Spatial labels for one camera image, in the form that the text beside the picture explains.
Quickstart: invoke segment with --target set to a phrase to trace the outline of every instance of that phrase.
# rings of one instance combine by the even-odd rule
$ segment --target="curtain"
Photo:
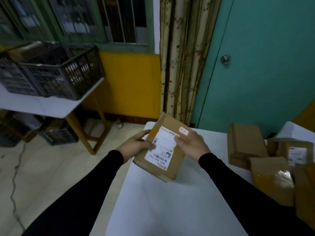
[[[189,126],[221,0],[160,0],[160,112]]]

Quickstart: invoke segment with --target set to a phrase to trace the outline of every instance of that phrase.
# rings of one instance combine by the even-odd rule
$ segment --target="floor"
[[[88,174],[110,150],[143,128],[144,125],[124,123],[123,128],[119,129],[116,123],[112,123],[111,131],[95,156],[90,155],[80,141],[52,147],[40,136],[36,136],[27,143],[15,178],[16,190],[13,196],[22,224],[27,228],[51,203]],[[103,126],[99,120],[88,119],[85,129],[97,137],[102,133]],[[13,204],[10,195],[13,191],[14,168],[18,164],[23,144],[20,142],[14,148],[0,147],[0,236],[22,234],[20,225],[12,215]],[[124,164],[117,172],[90,233],[91,236],[105,235],[130,162]]]

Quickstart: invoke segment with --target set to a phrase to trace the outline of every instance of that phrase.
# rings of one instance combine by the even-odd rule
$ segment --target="forearm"
[[[212,153],[199,159],[200,166],[209,174],[236,218],[249,235],[295,230],[315,233],[295,216],[293,208],[279,205],[266,194],[248,183]]]
[[[88,175],[50,205],[23,236],[89,235],[123,161],[119,151],[110,151]]]

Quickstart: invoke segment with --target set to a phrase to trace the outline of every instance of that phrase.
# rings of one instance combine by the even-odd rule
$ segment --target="black cable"
[[[16,175],[18,174],[18,170],[19,170],[20,165],[21,165],[22,154],[25,152],[25,145],[26,145],[26,142],[24,143],[24,145],[23,145],[23,150],[22,150],[22,152],[21,152],[20,155],[19,155],[19,164],[18,164],[16,167],[14,167],[15,173],[14,173],[14,176],[13,176],[13,178],[12,178],[13,191],[12,191],[12,194],[11,194],[11,196],[10,196],[10,200],[12,201],[13,207],[14,207],[14,208],[13,208],[13,212],[12,212],[13,217],[16,219],[16,221],[17,221],[17,222],[19,223],[19,225],[21,226],[23,232],[25,232],[25,227],[24,227],[24,225],[22,224],[22,222],[21,222],[21,220],[20,220],[20,217],[19,217],[19,215],[18,215],[18,213],[17,213],[17,211],[16,211],[16,202],[15,202],[15,200],[14,200],[14,198],[13,198],[13,194],[14,194],[15,188],[16,188],[16,185],[15,185],[14,180],[15,180]]]

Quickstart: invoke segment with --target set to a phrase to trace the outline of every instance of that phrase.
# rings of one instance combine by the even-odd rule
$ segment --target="black plastic crate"
[[[0,53],[0,83],[10,93],[47,97],[41,86],[36,86],[18,63],[11,59],[8,51]]]
[[[77,143],[79,140],[72,127],[70,127],[70,125],[65,120],[62,121],[63,122],[60,126],[60,129],[49,130],[48,128],[46,130],[42,130],[39,133],[39,135],[42,136],[51,146]]]
[[[20,140],[9,128],[0,123],[0,147],[15,147]]]
[[[96,46],[55,44],[20,66],[47,95],[79,100],[104,75]]]

